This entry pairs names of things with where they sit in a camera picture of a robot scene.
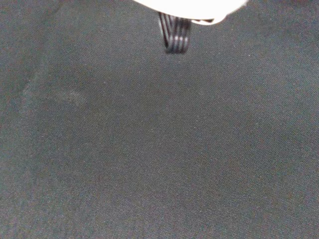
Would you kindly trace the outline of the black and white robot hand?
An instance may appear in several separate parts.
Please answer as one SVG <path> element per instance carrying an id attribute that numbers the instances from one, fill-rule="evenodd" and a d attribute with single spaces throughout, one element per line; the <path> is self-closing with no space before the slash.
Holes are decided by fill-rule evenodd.
<path id="1" fill-rule="evenodd" d="M 158 13 L 168 54 L 184 54 L 190 42 L 191 25 L 214 25 L 246 6 L 247 0 L 136 0 Z"/>

